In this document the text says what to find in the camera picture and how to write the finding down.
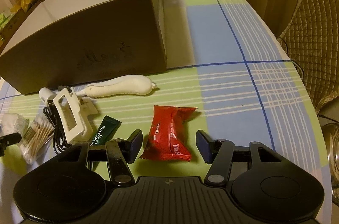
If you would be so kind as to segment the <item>white hair claw clip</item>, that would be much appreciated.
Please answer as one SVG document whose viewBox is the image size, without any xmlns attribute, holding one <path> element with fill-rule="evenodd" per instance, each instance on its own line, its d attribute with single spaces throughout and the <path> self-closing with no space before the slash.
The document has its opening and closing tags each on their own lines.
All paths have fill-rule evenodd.
<svg viewBox="0 0 339 224">
<path fill-rule="evenodd" d="M 89 141 L 93 128 L 89 115 L 98 113 L 89 97 L 79 98 L 74 89 L 64 88 L 53 99 L 68 144 Z"/>
</svg>

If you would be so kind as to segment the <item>large brown cardboard box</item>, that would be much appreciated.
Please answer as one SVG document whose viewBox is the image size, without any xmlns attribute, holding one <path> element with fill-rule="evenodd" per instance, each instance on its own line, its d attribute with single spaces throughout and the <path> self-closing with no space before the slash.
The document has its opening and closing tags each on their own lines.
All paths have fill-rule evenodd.
<svg viewBox="0 0 339 224">
<path fill-rule="evenodd" d="M 1 49 L 21 94 L 166 68 L 163 0 L 40 0 Z"/>
</svg>

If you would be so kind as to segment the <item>clear floss pick box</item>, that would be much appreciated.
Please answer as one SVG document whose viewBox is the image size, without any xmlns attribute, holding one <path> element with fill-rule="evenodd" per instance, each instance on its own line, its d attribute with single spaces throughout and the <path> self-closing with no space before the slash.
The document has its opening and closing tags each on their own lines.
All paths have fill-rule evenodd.
<svg viewBox="0 0 339 224">
<path fill-rule="evenodd" d="M 1 118 L 1 136 L 12 133 L 23 135 L 29 125 L 29 120 L 17 113 L 6 113 Z"/>
</svg>

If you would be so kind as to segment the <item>checked tablecloth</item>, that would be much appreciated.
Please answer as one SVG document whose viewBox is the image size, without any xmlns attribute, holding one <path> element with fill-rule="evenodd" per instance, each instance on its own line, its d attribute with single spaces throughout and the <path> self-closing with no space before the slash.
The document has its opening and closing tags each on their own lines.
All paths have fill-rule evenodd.
<svg viewBox="0 0 339 224">
<path fill-rule="evenodd" d="M 136 158 L 140 176 L 205 176 L 209 166 L 195 144 L 200 129 L 236 146 L 258 141 L 316 177 L 325 199 L 318 221 L 332 212 L 330 170 L 317 114 L 293 62 L 246 0 L 163 0 L 167 68 L 145 74 L 149 95 L 93 99 L 97 129 L 108 115 L 121 121 L 115 136 L 140 129 L 147 138 L 155 105 L 194 107 L 185 122 L 190 161 Z M 33 120 L 44 107 L 38 92 L 21 94 L 1 77 L 1 113 Z"/>
</svg>

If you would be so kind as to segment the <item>small white pill bottle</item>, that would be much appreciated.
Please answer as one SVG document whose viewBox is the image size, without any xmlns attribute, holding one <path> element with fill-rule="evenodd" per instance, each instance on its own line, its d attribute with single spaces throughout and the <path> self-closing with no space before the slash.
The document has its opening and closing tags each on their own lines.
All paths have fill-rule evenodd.
<svg viewBox="0 0 339 224">
<path fill-rule="evenodd" d="M 43 104 L 45 106 L 51 106 L 51 105 L 54 105 L 54 98 L 57 96 L 57 94 L 46 88 L 46 87 L 43 87 L 40 89 L 39 91 L 39 97 L 40 99 L 43 101 Z"/>
</svg>

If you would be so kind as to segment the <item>cotton swab bag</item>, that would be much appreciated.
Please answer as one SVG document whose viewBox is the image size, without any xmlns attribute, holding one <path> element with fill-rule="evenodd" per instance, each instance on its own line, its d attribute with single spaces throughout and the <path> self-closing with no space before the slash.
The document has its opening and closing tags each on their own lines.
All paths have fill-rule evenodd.
<svg viewBox="0 0 339 224">
<path fill-rule="evenodd" d="M 54 130 L 45 114 L 38 114 L 23 132 L 19 148 L 27 164 L 32 165 L 38 159 L 52 138 Z"/>
</svg>

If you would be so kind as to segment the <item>red snack packet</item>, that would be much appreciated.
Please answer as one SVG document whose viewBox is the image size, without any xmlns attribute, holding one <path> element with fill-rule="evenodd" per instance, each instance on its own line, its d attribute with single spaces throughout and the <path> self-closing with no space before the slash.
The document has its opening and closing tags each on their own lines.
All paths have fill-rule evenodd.
<svg viewBox="0 0 339 224">
<path fill-rule="evenodd" d="M 185 146 L 184 123 L 194 111 L 194 107 L 155 105 L 147 144 L 140 158 L 190 161 L 191 153 Z"/>
</svg>

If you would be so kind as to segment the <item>green lip gel tube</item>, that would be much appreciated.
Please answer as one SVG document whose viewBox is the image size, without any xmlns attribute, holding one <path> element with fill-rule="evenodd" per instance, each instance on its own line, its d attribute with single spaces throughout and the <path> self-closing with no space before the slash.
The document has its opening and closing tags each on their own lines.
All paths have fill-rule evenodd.
<svg viewBox="0 0 339 224">
<path fill-rule="evenodd" d="M 121 121 L 106 115 L 103 118 L 97 132 L 91 139 L 90 146 L 104 145 L 114 136 L 120 126 Z"/>
</svg>

